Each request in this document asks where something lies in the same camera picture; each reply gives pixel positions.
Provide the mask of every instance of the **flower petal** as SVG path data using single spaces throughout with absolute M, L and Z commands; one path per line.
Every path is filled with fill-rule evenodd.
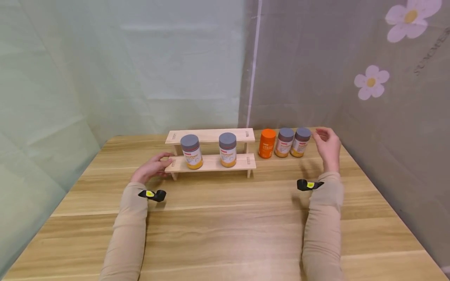
M 397 24 L 404 21 L 405 14 L 406 8 L 402 5 L 396 5 L 389 10 L 384 19 L 388 24 Z
M 371 91 L 369 90 L 368 87 L 363 87 L 358 92 L 358 97 L 360 99 L 362 99 L 363 101 L 365 101 L 366 99 L 370 98 L 370 95 L 371 95 Z
M 378 72 L 375 79 L 378 83 L 384 83 L 389 80 L 389 72 L 387 72 L 386 70 L 381 70 L 380 72 Z
M 387 40 L 392 43 L 397 43 L 398 41 L 402 40 L 406 35 L 406 26 L 407 24 L 405 23 L 399 23 L 395 25 L 387 34 Z
M 408 0 L 406 3 L 406 10 L 418 10 L 423 6 L 423 0 Z
M 358 88 L 362 88 L 362 87 L 366 86 L 366 81 L 367 81 L 367 79 L 364 75 L 358 74 L 355 77 L 355 86 Z
M 381 84 L 376 84 L 372 88 L 372 97 L 378 98 L 384 93 L 384 86 Z
M 370 65 L 367 69 L 366 69 L 366 77 L 371 78 L 374 77 L 378 74 L 378 71 L 380 71 L 380 69 L 378 68 L 378 66 L 376 65 Z
M 408 36 L 408 38 L 411 38 L 411 39 L 417 38 L 422 33 L 425 32 L 427 27 L 428 27 L 428 23 L 426 20 L 424 20 L 424 19 L 416 20 L 416 21 L 414 21 L 414 23 L 409 24 L 406 27 L 406 36 Z
M 418 18 L 424 19 L 436 14 L 442 6 L 442 0 L 415 0 Z

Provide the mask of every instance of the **shelf tier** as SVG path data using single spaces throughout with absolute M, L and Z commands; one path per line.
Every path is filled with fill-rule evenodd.
M 173 162 L 165 170 L 166 173 L 208 172 L 208 171 L 237 171 L 256 169 L 255 156 L 253 153 L 237 155 L 236 165 L 230 168 L 222 166 L 220 155 L 203 155 L 203 166 L 197 170 L 189 169 L 184 156 L 172 156 Z
M 219 136 L 223 133 L 233 133 L 236 135 L 238 143 L 254 143 L 255 134 L 252 128 L 244 129 L 206 129 L 206 130 L 178 130 L 170 131 L 166 144 L 179 145 L 180 140 L 187 134 L 194 134 L 201 143 L 218 143 Z

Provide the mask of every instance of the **wooden shelf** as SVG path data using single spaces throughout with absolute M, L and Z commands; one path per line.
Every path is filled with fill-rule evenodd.
M 183 150 L 181 149 L 181 138 L 187 134 L 194 134 L 201 143 L 218 143 L 219 136 L 223 133 L 233 133 L 236 136 L 236 142 L 244 143 L 245 153 L 236 156 L 236 165 L 226 168 L 221 164 L 220 155 L 203 155 L 203 166 L 197 170 L 189 169 L 183 155 Z M 172 178 L 176 180 L 178 173 L 247 170 L 247 178 L 250 178 L 252 170 L 256 169 L 256 162 L 254 154 L 248 153 L 248 143 L 254 142 L 255 134 L 253 128 L 170 131 L 166 139 L 166 144 L 173 146 L 175 156 L 171 157 L 173 162 L 166 168 L 165 172 L 171 173 Z
M 238 154 L 236 165 L 226 168 L 221 164 L 220 155 L 203 155 L 203 166 L 197 170 L 189 169 L 184 156 L 173 156 L 173 162 L 165 170 L 166 173 L 188 173 L 208 171 L 230 171 L 230 170 L 252 170 L 256 169 L 255 156 L 253 153 Z
M 255 142 L 255 134 L 253 133 L 253 129 L 245 128 L 170 131 L 166 139 L 166 144 L 179 145 L 181 138 L 187 134 L 196 135 L 201 143 L 218 143 L 219 136 L 223 133 L 234 133 L 238 143 Z

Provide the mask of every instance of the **spice jar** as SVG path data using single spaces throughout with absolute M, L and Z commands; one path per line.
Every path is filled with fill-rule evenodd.
M 277 133 L 272 129 L 264 129 L 261 132 L 261 140 L 259 142 L 259 156 L 261 158 L 271 158 L 275 145 L 275 137 Z
M 275 154 L 278 157 L 287 157 L 294 139 L 294 131 L 291 128 L 281 128 L 278 132 L 278 141 Z
M 223 133 L 219 136 L 220 163 L 224 167 L 236 165 L 236 135 Z
M 302 157 L 305 154 L 306 146 L 311 138 L 311 131 L 308 128 L 298 128 L 295 132 L 294 142 L 291 147 L 291 155 Z
M 202 153 L 200 152 L 200 142 L 194 134 L 187 134 L 181 138 L 181 148 L 189 169 L 198 169 L 203 165 Z

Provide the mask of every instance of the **wood grain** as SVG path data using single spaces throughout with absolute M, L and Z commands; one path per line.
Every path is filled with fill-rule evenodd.
M 255 131 L 259 140 L 260 132 Z M 150 156 L 170 151 L 165 136 L 109 140 L 28 245 L 5 280 L 97 280 L 123 188 Z M 248 146 L 255 153 L 258 143 Z M 216 144 L 202 152 L 217 151 Z M 300 280 L 302 231 L 309 192 L 296 180 L 315 179 L 322 163 L 311 142 L 303 158 L 261 159 L 246 171 L 182 173 L 152 179 L 167 191 L 149 201 L 140 280 Z M 346 187 L 342 208 L 342 267 L 348 280 L 447 278 L 372 185 L 341 150 Z

